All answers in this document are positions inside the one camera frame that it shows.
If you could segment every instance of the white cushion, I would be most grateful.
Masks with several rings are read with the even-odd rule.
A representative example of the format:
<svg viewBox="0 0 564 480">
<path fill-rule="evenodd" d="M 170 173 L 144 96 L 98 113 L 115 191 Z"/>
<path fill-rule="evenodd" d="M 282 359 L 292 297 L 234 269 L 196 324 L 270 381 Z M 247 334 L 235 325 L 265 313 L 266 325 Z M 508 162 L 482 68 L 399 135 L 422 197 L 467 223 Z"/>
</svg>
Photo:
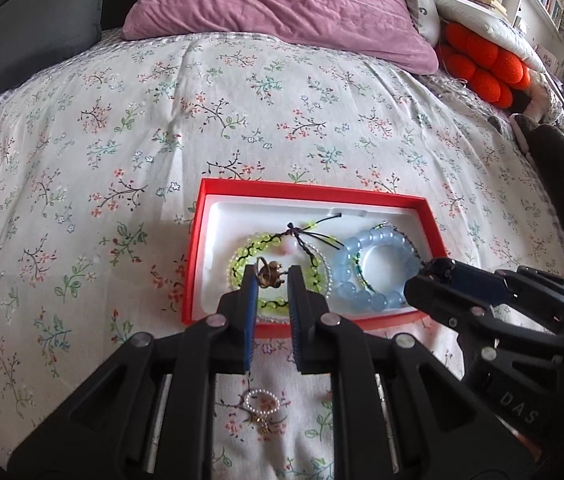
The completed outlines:
<svg viewBox="0 0 564 480">
<path fill-rule="evenodd" d="M 405 0 L 413 25 L 432 46 L 440 41 L 440 16 L 436 0 Z"/>
<path fill-rule="evenodd" d="M 533 47 L 503 18 L 467 0 L 436 0 L 436 5 L 445 20 L 461 23 L 475 34 L 512 52 L 530 69 L 546 72 Z"/>
</svg>

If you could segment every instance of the plush toy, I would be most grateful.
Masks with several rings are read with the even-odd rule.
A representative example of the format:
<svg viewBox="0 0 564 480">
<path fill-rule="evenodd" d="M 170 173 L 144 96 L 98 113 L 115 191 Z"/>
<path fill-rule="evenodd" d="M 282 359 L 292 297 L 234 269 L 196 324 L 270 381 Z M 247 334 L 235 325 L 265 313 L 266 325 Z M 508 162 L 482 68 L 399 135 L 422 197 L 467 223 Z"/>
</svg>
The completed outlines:
<svg viewBox="0 0 564 480">
<path fill-rule="evenodd" d="M 449 45 L 441 43 L 436 48 L 440 65 L 453 77 L 466 80 L 484 101 L 509 108 L 513 104 L 511 88 L 525 90 L 531 84 L 528 68 L 518 56 L 460 23 L 448 23 L 444 37 Z"/>
</svg>

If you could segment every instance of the white pearl strand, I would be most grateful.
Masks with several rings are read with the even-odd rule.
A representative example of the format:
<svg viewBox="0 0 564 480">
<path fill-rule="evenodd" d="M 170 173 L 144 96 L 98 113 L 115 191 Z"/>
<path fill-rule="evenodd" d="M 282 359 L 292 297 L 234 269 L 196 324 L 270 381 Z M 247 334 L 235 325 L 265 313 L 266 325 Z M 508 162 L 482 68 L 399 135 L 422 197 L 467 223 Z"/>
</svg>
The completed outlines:
<svg viewBox="0 0 564 480">
<path fill-rule="evenodd" d="M 270 397 L 275 403 L 275 407 L 272 410 L 259 410 L 254 406 L 251 406 L 251 398 L 256 397 L 258 394 L 262 394 Z M 269 392 L 268 390 L 263 390 L 261 388 L 258 388 L 257 390 L 250 390 L 246 394 L 246 396 L 244 397 L 244 409 L 255 415 L 255 417 L 257 418 L 257 422 L 259 422 L 262 425 L 264 432 L 268 433 L 269 429 L 268 429 L 267 418 L 280 409 L 280 400 L 277 398 L 276 395 Z"/>
<path fill-rule="evenodd" d="M 246 245 L 250 245 L 250 244 L 251 244 L 251 239 L 249 238 L 249 240 L 247 240 Z M 333 271 L 331 269 L 331 265 L 329 264 L 329 261 L 324 257 L 324 254 L 322 254 L 322 252 L 317 247 L 315 247 L 312 244 L 306 244 L 306 246 L 309 248 L 309 250 L 313 254 L 316 255 L 318 260 L 321 261 L 322 267 L 324 267 L 324 269 L 326 271 L 326 290 L 322 291 L 321 293 L 324 294 L 324 297 L 326 299 L 329 299 L 329 296 L 331 295 L 331 292 L 332 292 L 332 289 L 333 289 Z M 238 251 L 235 251 L 233 258 L 236 258 L 237 256 L 238 256 Z M 228 276 L 229 276 L 229 290 L 238 290 L 239 286 L 233 286 L 231 284 L 231 268 L 230 267 L 229 267 Z M 259 322 L 266 322 L 266 323 L 288 323 L 288 316 L 271 317 L 271 316 L 263 316 L 261 314 L 257 314 L 257 320 Z"/>
</svg>

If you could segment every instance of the metal screw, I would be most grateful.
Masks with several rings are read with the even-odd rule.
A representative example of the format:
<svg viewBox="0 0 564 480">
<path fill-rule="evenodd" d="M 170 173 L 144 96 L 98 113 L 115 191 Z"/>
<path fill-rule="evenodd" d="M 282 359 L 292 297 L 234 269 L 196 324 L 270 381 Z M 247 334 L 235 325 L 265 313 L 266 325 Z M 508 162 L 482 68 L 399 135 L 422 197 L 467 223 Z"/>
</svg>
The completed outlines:
<svg viewBox="0 0 564 480">
<path fill-rule="evenodd" d="M 485 346 L 482 349 L 482 359 L 485 361 L 495 361 L 498 356 L 498 352 L 491 346 Z"/>
<path fill-rule="evenodd" d="M 342 321 L 342 318 L 335 312 L 325 312 L 319 316 L 319 320 L 326 326 L 337 326 Z"/>
<path fill-rule="evenodd" d="M 395 344 L 404 349 L 413 348 L 415 346 L 415 338 L 411 334 L 398 334 L 395 337 Z"/>
<path fill-rule="evenodd" d="M 213 328 L 219 328 L 220 326 L 226 325 L 226 316 L 223 314 L 211 314 L 206 318 L 206 324 Z"/>
<path fill-rule="evenodd" d="M 130 338 L 132 345 L 137 346 L 137 348 L 148 346 L 151 341 L 153 341 L 153 336 L 148 332 L 138 332 Z"/>
</svg>

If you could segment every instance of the bed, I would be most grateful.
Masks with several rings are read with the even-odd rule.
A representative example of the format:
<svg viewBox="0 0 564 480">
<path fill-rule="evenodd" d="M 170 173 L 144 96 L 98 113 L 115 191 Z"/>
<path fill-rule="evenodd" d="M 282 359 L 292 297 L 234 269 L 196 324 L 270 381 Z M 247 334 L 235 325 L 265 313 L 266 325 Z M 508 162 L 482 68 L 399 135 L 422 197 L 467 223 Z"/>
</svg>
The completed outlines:
<svg viewBox="0 0 564 480">
<path fill-rule="evenodd" d="M 564 276 L 564 233 L 506 114 L 443 72 L 264 34 L 109 30 L 0 94 L 2 466 L 130 335 L 183 329 L 203 177 L 424 196 L 451 257 Z M 382 333 L 403 331 L 461 376 L 453 332 Z M 241 409 L 250 388 L 281 399 L 271 433 Z M 329 390 L 295 373 L 289 340 L 258 340 L 252 371 L 218 381 L 215 477 L 332 478 Z"/>
</svg>

